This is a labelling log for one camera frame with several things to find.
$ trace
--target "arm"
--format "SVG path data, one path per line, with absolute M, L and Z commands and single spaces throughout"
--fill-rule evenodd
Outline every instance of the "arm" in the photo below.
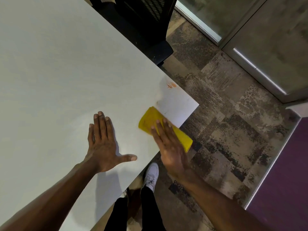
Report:
M 237 203 L 211 187 L 189 166 L 182 144 L 170 124 L 157 121 L 152 135 L 160 148 L 161 160 L 168 172 L 195 198 L 217 231 L 269 230 Z
M 111 120 L 102 112 L 94 115 L 89 127 L 89 150 L 63 179 L 17 212 L 0 227 L 11 230 L 59 230 L 75 201 L 92 179 L 119 163 L 136 160 L 135 155 L 116 156 L 116 142 Z

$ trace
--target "glass door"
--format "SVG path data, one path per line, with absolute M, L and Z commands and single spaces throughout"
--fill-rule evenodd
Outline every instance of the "glass door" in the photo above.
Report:
M 267 0 L 223 50 L 283 103 L 308 98 L 308 0 Z
M 219 45 L 262 1 L 265 0 L 177 0 L 175 9 Z

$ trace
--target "chair seat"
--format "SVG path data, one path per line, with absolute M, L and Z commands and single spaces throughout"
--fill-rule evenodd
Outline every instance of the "chair seat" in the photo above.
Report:
M 173 53 L 167 41 L 151 43 L 141 35 L 138 29 L 119 13 L 121 10 L 117 9 L 115 3 L 103 2 L 96 7 L 96 11 L 156 65 L 161 64 Z

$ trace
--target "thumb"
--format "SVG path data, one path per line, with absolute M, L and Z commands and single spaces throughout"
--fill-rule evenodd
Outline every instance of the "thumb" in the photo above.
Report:
M 118 156 L 118 164 L 135 160 L 137 160 L 137 156 L 132 154 Z

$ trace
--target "chair backrest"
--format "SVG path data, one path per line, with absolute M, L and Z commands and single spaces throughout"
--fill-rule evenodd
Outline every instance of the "chair backrest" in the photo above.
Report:
M 152 42 L 166 39 L 168 24 L 177 0 L 115 0 L 117 6 L 134 12 L 134 25 Z

